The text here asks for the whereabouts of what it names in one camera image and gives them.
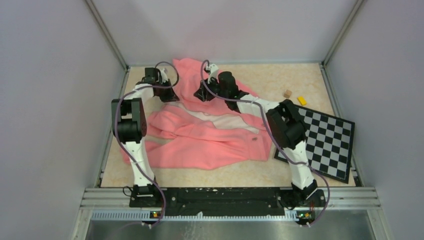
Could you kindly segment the pink zip-up jacket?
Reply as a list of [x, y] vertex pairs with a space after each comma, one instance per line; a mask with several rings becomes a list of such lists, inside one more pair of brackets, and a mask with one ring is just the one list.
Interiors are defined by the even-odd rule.
[[272, 141], [258, 116], [232, 111], [218, 98], [201, 101], [194, 96], [201, 79], [201, 62], [174, 59], [179, 83], [178, 102], [164, 104], [147, 118], [147, 134], [167, 139], [146, 141], [153, 168], [213, 170], [247, 161], [267, 161]]

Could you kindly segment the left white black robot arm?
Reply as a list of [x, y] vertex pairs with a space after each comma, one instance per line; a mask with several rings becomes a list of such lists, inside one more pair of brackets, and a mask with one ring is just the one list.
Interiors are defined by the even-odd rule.
[[130, 189], [131, 208], [163, 208], [166, 198], [155, 181], [147, 150], [147, 118], [144, 103], [158, 97], [164, 103], [178, 101], [165, 68], [147, 67], [133, 90], [111, 101], [112, 131], [129, 157], [134, 183]]

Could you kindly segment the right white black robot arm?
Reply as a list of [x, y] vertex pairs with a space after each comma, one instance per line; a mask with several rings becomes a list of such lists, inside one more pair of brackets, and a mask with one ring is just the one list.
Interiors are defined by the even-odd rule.
[[268, 101], [241, 90], [230, 71], [207, 70], [194, 94], [201, 101], [221, 99], [227, 107], [240, 114], [261, 118], [276, 148], [284, 155], [291, 170], [294, 206], [315, 206], [318, 184], [306, 153], [307, 126], [291, 100]]

